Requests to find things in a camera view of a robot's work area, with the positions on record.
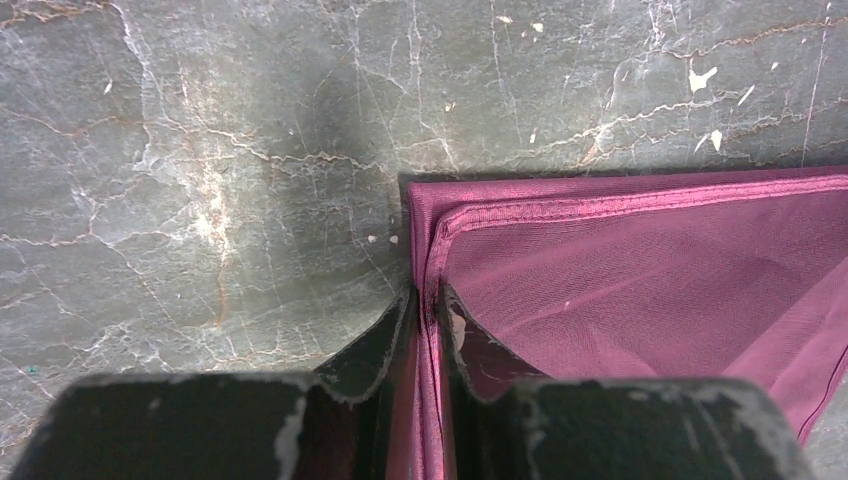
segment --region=white scuff mark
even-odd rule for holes
[[[692,93],[697,92],[702,88],[707,88],[707,81],[713,78],[713,75],[718,73],[718,67],[711,68],[707,73],[703,75],[698,75],[692,70],[692,67],[689,67],[689,88],[692,89]]]
[[[708,139],[708,138],[710,138],[710,135],[709,135],[709,134],[704,134],[704,136],[703,136],[703,137],[701,137],[701,140],[698,142],[698,144],[697,144],[697,145],[695,145],[695,151],[696,151],[696,152],[698,151],[698,149],[700,149],[700,148],[701,148],[701,146],[704,144],[704,142],[706,142],[706,141],[707,141],[707,139]]]
[[[737,103],[736,106],[738,107],[739,105],[742,105],[743,103],[745,103],[745,100],[748,99],[748,95],[750,95],[751,92],[753,92],[753,91],[754,91],[754,85],[751,85],[751,88],[749,88],[748,91],[745,92],[745,95],[742,95],[742,98],[739,99],[739,103]]]
[[[723,135],[718,130],[713,130],[713,133],[710,134],[710,140],[713,142],[713,147],[715,147],[716,152],[721,150],[721,137]]]

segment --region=crack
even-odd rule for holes
[[[740,37],[740,38],[733,38],[733,39],[729,39],[729,40],[722,40],[721,42],[716,43],[715,45],[707,48],[706,50],[701,50],[701,49],[697,48],[697,49],[695,49],[695,50],[693,50],[689,53],[675,52],[673,50],[652,50],[652,51],[645,52],[644,55],[647,56],[647,55],[651,55],[651,54],[655,54],[655,53],[664,53],[664,54],[667,54],[667,55],[671,55],[675,58],[687,59],[688,60],[688,59],[691,59],[693,57],[705,57],[705,56],[709,55],[710,53],[712,53],[713,51],[715,51],[715,50],[717,50],[721,47],[725,47],[725,46],[751,45],[751,44],[753,44],[753,43],[755,43],[759,40],[762,40],[763,38],[769,37],[771,35],[780,35],[780,34],[784,34],[784,33],[795,33],[797,31],[805,30],[805,29],[809,29],[809,28],[832,29],[832,28],[837,27],[839,25],[842,25],[844,23],[848,23],[848,17],[839,17],[835,20],[832,20],[832,21],[826,20],[824,22],[807,21],[807,22],[801,22],[801,23],[797,23],[797,24],[794,24],[794,25],[788,25],[788,26],[778,25],[778,26],[771,27],[767,30],[763,30],[762,32],[759,32],[759,33],[757,33],[753,36],[750,36],[750,37]]]
[[[804,149],[801,152],[801,168],[804,168],[804,161],[807,159],[807,142],[810,139],[810,123],[813,120],[813,106],[816,102],[816,89],[819,86],[819,75],[821,75],[821,66],[824,63],[824,44],[827,40],[827,30],[822,30],[822,44],[819,50],[819,63],[816,67],[816,79],[813,82],[813,91],[810,93],[810,110],[807,114],[807,126],[804,131]]]
[[[515,133],[518,135],[518,144],[523,144],[521,139],[521,128],[518,126],[518,112],[515,106],[515,97],[510,93],[509,89],[506,87],[506,81],[503,79],[503,75],[501,74],[501,63],[498,59],[498,39],[497,39],[497,30],[495,28],[495,20],[497,16],[495,16],[495,0],[489,0],[489,9],[491,12],[491,21],[489,23],[492,30],[492,57],[495,60],[495,71],[498,74],[498,87],[501,90],[501,96],[503,97],[504,107],[507,110],[510,110],[513,119],[515,120]]]
[[[74,17],[78,17],[85,13],[102,11],[104,8],[109,6],[109,0],[88,0],[83,3],[82,8],[46,0],[29,1],[26,2],[25,7],[29,7],[31,5],[40,5],[43,7],[43,10],[29,10],[28,8],[21,9],[21,5],[18,3],[10,4],[12,7],[12,17],[0,22],[0,29],[23,22],[27,18],[35,18],[41,23],[48,23],[57,19],[71,20]]]

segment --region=gray marble surface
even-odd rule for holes
[[[845,0],[17,0],[0,40],[0,475],[81,375],[338,350],[408,276],[399,181],[848,158]],[[838,395],[821,478],[846,442]]]

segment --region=chipped paint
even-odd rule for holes
[[[701,146],[704,144],[704,142],[707,141],[708,138],[710,138],[710,135],[708,133],[705,133],[704,136],[701,137],[701,140],[698,141],[697,145],[695,145],[695,151],[696,152],[701,148]]]
[[[716,152],[721,150],[721,137],[722,134],[718,130],[713,130],[713,133],[710,134],[710,140],[713,142]]]
[[[702,88],[707,88],[707,81],[713,78],[713,75],[718,73],[718,67],[713,67],[707,71],[707,73],[703,75],[698,75],[695,73],[692,68],[689,68],[689,88],[692,90],[692,93],[697,92]]]
[[[297,437],[303,429],[303,414],[306,411],[306,398],[300,397],[295,404],[295,413],[286,416],[283,428],[274,439],[274,456],[280,461],[279,480],[288,480],[294,475],[299,449]]]
[[[748,99],[748,95],[751,95],[751,92],[753,92],[753,91],[754,91],[754,85],[751,85],[751,87],[748,89],[748,91],[745,92],[745,95],[742,95],[742,98],[739,99],[739,102],[736,104],[736,106],[738,107],[738,106],[742,105],[743,103],[745,103],[745,100]]]
[[[465,326],[467,322],[460,315],[451,312],[451,333],[453,334],[453,346],[460,351],[465,344]]]

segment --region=maroon fabric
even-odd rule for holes
[[[559,378],[734,376],[803,441],[844,371],[848,168],[413,184],[419,479],[444,478],[434,308]]]

